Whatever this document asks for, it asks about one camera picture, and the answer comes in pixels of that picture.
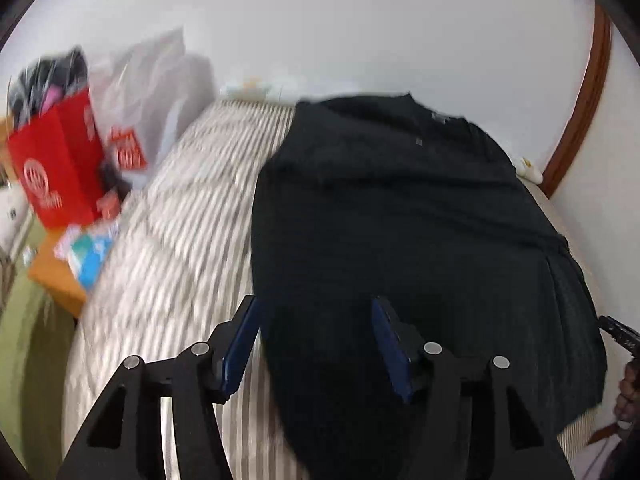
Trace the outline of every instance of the red shopping bag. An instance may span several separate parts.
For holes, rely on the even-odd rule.
[[[7,139],[15,172],[46,228],[100,218],[104,159],[89,91],[53,106]]]

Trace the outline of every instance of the white wall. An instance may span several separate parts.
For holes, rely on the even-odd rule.
[[[175,25],[218,83],[243,68],[409,90],[543,167],[580,88],[593,0],[37,0],[0,53],[0,88],[42,54]]]
[[[552,202],[598,280],[605,314],[640,332],[639,106],[640,68],[615,29],[600,105]],[[617,383],[630,359],[618,345],[608,349],[614,352],[601,426],[613,420]]]

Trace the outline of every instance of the mattress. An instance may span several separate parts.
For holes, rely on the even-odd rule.
[[[120,235],[82,311],[68,361],[65,450],[126,356],[147,362],[174,357],[206,339],[252,293],[255,183],[293,113],[278,105],[213,104],[151,183],[128,197]],[[530,190],[543,210],[550,207],[535,186]],[[259,336],[238,393],[214,410],[236,480],[306,478],[284,440]],[[165,470],[177,479],[169,402],[161,412]],[[583,415],[559,437],[568,457],[585,444],[593,416]]]

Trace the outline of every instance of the pink item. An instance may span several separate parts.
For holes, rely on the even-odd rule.
[[[42,102],[42,108],[40,109],[40,113],[43,114],[49,108],[51,108],[54,104],[61,101],[63,97],[62,88],[56,85],[51,85],[47,90],[47,94],[44,97],[44,101]]]

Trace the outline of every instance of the white object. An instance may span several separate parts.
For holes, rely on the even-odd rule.
[[[90,59],[89,97],[100,139],[135,189],[214,98],[210,70],[186,54],[181,28]]]
[[[66,228],[64,234],[58,240],[58,243],[53,247],[53,255],[64,262],[69,254],[71,245],[78,240],[78,237],[82,234],[82,228],[78,224],[71,224]]]
[[[14,280],[14,263],[33,210],[19,184],[0,187],[0,314]]]
[[[19,184],[0,189],[0,248],[12,261],[26,233],[31,218],[31,208],[24,190]]]
[[[526,178],[530,182],[533,182],[537,186],[542,184],[542,173],[536,168],[533,163],[523,156],[509,156],[513,167],[516,169],[516,174],[520,178]]]
[[[302,76],[286,75],[284,68],[274,67],[273,75],[262,79],[239,73],[225,81],[220,89],[220,97],[242,101],[268,102],[283,105],[295,105],[300,100],[330,99],[362,92],[360,85],[347,80],[309,79]]]
[[[38,251],[31,246],[26,246],[22,251],[22,263],[25,267],[31,267],[33,259],[38,254]]]

